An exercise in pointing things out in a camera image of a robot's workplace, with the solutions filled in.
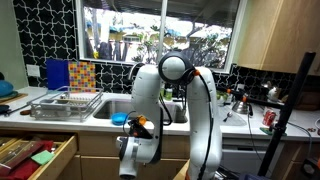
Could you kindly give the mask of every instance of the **bottle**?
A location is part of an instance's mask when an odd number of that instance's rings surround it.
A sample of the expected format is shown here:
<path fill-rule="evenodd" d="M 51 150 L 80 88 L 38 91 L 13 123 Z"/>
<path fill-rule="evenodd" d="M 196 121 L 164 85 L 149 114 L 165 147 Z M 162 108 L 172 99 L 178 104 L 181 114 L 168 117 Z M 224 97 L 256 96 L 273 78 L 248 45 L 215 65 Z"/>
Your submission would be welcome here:
<path fill-rule="evenodd" d="M 164 99 L 167 101 L 172 100 L 172 89 L 171 88 L 166 89 L 166 95 L 165 95 Z"/>

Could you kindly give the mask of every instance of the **red cloth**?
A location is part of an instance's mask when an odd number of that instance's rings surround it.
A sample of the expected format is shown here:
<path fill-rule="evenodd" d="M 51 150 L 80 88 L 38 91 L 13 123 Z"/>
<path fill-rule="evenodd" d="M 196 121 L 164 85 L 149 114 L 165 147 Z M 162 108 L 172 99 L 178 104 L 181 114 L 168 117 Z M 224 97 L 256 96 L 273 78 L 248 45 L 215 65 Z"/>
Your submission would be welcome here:
<path fill-rule="evenodd" d="M 53 141 L 41 141 L 43 145 L 33 154 L 38 154 L 44 150 L 51 152 Z M 38 168 L 39 164 L 31 159 L 31 156 L 22 161 L 19 166 L 12 170 L 5 180 L 27 180 Z"/>

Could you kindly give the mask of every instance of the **wooden cabinet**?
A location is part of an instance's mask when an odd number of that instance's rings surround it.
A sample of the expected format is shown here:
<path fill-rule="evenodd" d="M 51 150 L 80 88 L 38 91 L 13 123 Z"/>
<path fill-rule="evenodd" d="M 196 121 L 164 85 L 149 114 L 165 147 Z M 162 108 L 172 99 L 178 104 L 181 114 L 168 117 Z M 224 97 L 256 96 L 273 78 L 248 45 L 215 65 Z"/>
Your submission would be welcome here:
<path fill-rule="evenodd" d="M 116 148 L 123 133 L 79 133 L 79 151 L 83 180 L 120 179 Z M 189 136 L 163 136 L 162 160 L 157 164 L 139 164 L 137 180 L 171 180 L 189 159 Z"/>
<path fill-rule="evenodd" d="M 137 180 L 172 180 L 187 162 L 185 159 L 162 159 L 157 164 L 140 164 Z M 120 160 L 116 157 L 81 156 L 83 180 L 119 178 Z"/>
<path fill-rule="evenodd" d="M 308 158 L 308 142 L 286 142 L 272 174 L 275 180 L 308 179 L 300 171 L 303 161 Z M 310 157 L 320 157 L 320 143 L 313 143 Z"/>
<path fill-rule="evenodd" d="M 311 75 L 320 75 L 319 0 L 249 0 L 238 65 L 296 73 L 307 51 L 317 52 Z"/>
<path fill-rule="evenodd" d="M 57 180 L 81 180 L 81 158 L 75 155 L 68 165 L 64 168 Z"/>

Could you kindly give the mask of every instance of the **dish rack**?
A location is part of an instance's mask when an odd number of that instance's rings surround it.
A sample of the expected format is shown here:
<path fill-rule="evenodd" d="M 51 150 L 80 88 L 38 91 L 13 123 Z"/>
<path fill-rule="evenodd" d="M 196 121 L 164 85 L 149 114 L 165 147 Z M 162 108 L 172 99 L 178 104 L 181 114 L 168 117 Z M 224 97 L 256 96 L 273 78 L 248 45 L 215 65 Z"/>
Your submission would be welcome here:
<path fill-rule="evenodd" d="M 28 102 L 36 119 L 83 122 L 101 103 L 102 89 L 63 86 Z"/>

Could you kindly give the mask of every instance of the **window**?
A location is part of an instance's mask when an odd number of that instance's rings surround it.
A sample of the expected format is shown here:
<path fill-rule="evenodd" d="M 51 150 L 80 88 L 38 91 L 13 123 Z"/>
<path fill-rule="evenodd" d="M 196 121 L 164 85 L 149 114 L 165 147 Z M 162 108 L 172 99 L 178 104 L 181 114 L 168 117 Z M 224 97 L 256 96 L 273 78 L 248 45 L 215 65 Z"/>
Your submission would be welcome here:
<path fill-rule="evenodd" d="M 241 21 L 245 6 L 240 0 L 168 0 L 166 7 L 162 4 L 166 3 L 77 0 L 80 58 L 156 64 L 163 54 L 178 50 L 195 66 L 228 69 L 241 24 L 236 21 Z"/>

